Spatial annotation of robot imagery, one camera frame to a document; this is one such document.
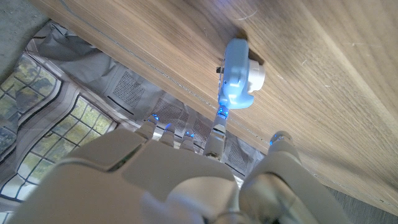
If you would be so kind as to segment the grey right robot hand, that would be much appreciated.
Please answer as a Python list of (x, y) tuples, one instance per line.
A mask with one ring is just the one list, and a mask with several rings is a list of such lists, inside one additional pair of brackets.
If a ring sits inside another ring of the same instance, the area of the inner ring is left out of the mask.
[(11, 223), (348, 223), (332, 194), (302, 165), (292, 137), (274, 134), (268, 155), (238, 184), (221, 154), (220, 108), (203, 154), (174, 127), (153, 139), (157, 116), (69, 153), (18, 207)]

